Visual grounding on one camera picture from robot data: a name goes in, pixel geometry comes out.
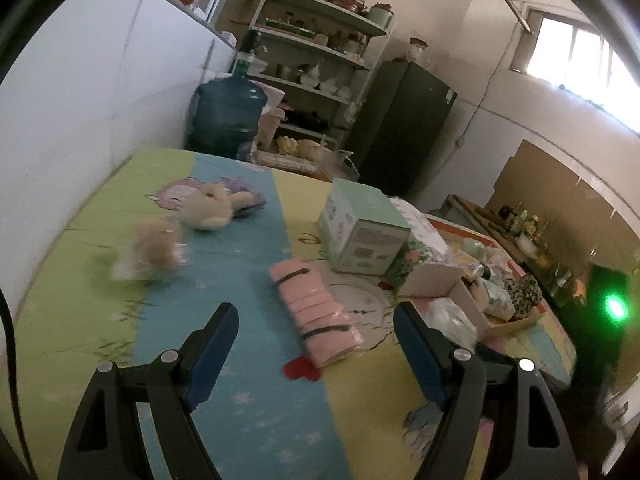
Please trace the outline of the pink white plush toy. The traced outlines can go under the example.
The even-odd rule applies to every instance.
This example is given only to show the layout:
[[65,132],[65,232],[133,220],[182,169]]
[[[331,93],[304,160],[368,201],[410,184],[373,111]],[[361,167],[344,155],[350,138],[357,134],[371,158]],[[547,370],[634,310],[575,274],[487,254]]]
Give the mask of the pink white plush toy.
[[514,278],[513,271],[509,266],[510,257],[499,248],[487,247],[487,255],[482,263],[495,271],[496,276],[491,280],[500,281],[505,278]]

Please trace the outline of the green soft ball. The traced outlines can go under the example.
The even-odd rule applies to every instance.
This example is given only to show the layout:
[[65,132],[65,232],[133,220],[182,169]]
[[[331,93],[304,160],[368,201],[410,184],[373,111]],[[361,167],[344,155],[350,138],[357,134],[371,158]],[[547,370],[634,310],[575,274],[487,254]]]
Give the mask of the green soft ball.
[[460,248],[462,252],[478,261],[483,261],[487,255],[487,247],[479,240],[474,240],[474,238],[467,237],[462,240]]

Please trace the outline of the orange rimmed cardboard tray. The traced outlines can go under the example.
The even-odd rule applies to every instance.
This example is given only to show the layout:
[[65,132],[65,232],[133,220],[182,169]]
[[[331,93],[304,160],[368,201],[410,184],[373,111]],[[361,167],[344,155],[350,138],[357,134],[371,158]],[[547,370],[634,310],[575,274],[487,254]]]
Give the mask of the orange rimmed cardboard tray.
[[518,333],[550,311],[525,273],[491,237],[429,214],[427,220],[446,240],[465,274],[449,296],[475,325],[480,340]]

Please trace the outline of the packaged item with black band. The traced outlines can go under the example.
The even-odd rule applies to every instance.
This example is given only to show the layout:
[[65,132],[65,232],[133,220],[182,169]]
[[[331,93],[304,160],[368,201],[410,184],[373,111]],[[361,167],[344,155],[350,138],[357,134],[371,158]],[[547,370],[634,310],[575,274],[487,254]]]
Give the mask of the packaged item with black band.
[[486,266],[486,264],[484,263],[481,263],[477,269],[477,277],[481,278],[482,280],[490,281],[495,276],[495,271],[492,270],[490,266]]

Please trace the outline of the leopard print fabric bow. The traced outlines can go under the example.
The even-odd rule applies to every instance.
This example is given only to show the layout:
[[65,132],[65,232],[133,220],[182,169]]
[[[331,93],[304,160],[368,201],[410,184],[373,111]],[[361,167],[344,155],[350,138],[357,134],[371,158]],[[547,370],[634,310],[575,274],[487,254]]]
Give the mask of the leopard print fabric bow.
[[511,298],[514,307],[514,318],[527,318],[533,307],[537,307],[544,299],[536,278],[525,274],[520,278],[506,278],[503,286]]

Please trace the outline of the floral white box lid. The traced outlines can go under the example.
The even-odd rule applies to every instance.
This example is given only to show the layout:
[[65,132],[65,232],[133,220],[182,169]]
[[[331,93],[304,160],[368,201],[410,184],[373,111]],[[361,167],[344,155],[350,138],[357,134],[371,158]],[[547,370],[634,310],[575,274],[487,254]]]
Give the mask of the floral white box lid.
[[387,271],[387,281],[398,297],[446,297],[462,278],[462,266],[454,263],[446,240],[425,214],[401,198],[390,202],[408,222],[410,234]]

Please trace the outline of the tan plush in plastic bag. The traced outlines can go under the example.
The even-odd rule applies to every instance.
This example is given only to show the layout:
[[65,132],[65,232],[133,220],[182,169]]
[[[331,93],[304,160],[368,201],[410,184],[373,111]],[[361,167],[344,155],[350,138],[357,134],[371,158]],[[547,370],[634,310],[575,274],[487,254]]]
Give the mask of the tan plush in plastic bag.
[[149,217],[134,227],[130,242],[111,267],[116,282],[153,281],[189,263],[180,223],[170,217]]

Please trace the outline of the kitchen counter with bottles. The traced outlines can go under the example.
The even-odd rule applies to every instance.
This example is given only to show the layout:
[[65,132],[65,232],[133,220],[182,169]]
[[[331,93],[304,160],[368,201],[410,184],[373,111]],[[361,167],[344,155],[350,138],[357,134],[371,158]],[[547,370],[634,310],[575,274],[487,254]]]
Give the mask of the kitchen counter with bottles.
[[523,230],[514,231],[513,214],[504,220],[496,212],[454,194],[446,196],[435,214],[493,238],[526,273],[536,278],[554,312],[585,307],[586,286],[574,277],[568,266],[551,255],[542,240]]

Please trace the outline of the mint green cardboard box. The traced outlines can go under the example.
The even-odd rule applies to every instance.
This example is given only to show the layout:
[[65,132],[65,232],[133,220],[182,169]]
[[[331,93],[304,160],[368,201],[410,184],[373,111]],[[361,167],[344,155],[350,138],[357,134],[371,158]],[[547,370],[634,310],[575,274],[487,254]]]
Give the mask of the mint green cardboard box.
[[378,188],[334,179],[318,218],[335,272],[382,276],[411,233],[407,220]]

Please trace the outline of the cream plush bunny toy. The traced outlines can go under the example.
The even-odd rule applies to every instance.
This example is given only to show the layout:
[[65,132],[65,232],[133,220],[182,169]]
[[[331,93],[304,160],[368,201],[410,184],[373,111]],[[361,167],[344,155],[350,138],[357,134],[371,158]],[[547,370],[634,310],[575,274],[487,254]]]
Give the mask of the cream plush bunny toy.
[[209,183],[186,199],[177,217],[191,229],[217,231],[228,226],[240,209],[253,205],[252,193],[230,193],[222,183]]

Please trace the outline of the black refrigerator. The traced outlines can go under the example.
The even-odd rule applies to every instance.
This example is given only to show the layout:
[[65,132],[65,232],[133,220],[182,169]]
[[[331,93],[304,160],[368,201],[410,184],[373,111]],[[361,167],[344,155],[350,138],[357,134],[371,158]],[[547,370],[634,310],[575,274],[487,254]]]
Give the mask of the black refrigerator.
[[358,181],[387,195],[407,195],[457,96],[416,63],[383,62],[344,144]]

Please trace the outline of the plastic bag of vegetables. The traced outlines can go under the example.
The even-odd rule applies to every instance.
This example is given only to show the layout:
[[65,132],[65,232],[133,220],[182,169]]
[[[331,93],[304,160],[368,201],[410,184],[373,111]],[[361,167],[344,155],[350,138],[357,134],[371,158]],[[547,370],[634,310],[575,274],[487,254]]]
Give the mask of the plastic bag of vegetables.
[[279,136],[269,148],[256,148],[254,164],[332,182],[335,178],[357,181],[359,172],[350,159],[352,152],[330,150],[314,140]]

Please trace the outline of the blue water jug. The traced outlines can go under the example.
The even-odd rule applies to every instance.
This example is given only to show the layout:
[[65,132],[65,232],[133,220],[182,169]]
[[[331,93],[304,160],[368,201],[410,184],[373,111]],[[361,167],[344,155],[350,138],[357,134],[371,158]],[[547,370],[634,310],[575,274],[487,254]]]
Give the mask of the blue water jug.
[[187,150],[237,159],[252,143],[268,101],[264,90],[247,78],[253,58],[240,52],[230,76],[198,87]]

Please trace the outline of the glass jar on refrigerator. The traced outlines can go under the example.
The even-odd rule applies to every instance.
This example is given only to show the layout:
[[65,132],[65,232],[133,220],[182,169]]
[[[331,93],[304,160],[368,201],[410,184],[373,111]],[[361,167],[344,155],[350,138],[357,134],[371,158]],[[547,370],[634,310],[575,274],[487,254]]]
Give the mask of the glass jar on refrigerator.
[[409,45],[405,52],[405,59],[408,62],[418,62],[421,55],[428,48],[428,43],[419,37],[410,37]]

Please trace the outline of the window with bright light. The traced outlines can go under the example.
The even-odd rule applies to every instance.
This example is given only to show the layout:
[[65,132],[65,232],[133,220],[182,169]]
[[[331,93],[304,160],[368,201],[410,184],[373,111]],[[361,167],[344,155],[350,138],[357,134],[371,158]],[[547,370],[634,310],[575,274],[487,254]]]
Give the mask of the window with bright light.
[[548,82],[639,130],[639,84],[593,26],[537,9],[527,12],[511,70]]

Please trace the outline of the white metal shelf rack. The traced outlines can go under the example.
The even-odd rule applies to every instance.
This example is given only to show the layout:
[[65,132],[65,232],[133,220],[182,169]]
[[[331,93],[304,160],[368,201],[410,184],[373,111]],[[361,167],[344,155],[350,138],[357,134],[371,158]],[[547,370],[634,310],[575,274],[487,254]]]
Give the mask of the white metal shelf rack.
[[276,136],[341,148],[395,28],[389,6],[361,0],[259,0],[262,40],[250,76],[285,92]]

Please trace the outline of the brown cardboard wall panel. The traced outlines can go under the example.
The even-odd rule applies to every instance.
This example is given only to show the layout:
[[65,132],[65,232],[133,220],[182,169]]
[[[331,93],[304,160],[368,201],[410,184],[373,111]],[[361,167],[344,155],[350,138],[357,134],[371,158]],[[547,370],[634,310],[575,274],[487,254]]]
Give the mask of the brown cardboard wall panel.
[[639,237],[602,195],[574,171],[524,141],[494,183],[487,207],[521,206],[544,225],[552,258],[577,275],[597,263],[630,275],[638,263]]

